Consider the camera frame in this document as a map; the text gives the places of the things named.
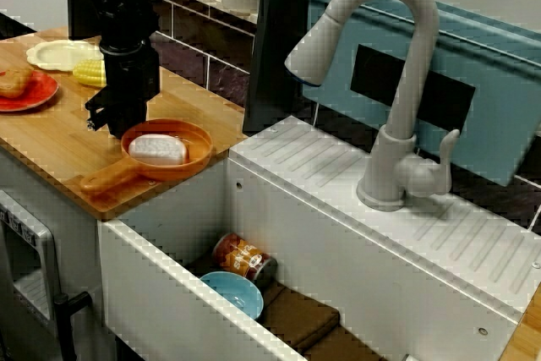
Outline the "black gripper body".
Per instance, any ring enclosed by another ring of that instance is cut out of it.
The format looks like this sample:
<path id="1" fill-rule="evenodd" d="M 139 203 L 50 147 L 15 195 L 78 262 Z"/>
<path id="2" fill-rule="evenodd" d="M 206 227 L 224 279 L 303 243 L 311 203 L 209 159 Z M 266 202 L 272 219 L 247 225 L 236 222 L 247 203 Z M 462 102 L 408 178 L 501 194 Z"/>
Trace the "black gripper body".
<path id="1" fill-rule="evenodd" d="M 148 38 L 124 46 L 99 44 L 104 57 L 106 85 L 85 103 L 89 112 L 87 126 L 98 130 L 107 127 L 108 107 L 135 101 L 146 104 L 160 92 L 159 54 Z"/>

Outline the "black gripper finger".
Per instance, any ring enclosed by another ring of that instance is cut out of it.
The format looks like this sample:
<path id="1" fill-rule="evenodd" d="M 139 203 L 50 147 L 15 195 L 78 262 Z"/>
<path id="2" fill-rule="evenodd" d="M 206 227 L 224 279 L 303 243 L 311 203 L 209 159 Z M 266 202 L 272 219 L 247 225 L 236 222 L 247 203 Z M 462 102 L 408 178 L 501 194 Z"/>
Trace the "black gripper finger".
<path id="1" fill-rule="evenodd" d="M 108 107 L 107 127 L 109 133 L 115 138 L 122 138 L 128 129 L 124 104 L 117 104 Z"/>
<path id="2" fill-rule="evenodd" d="M 135 101 L 126 105 L 126 129 L 143 123 L 147 116 L 147 104 L 145 101 Z"/>

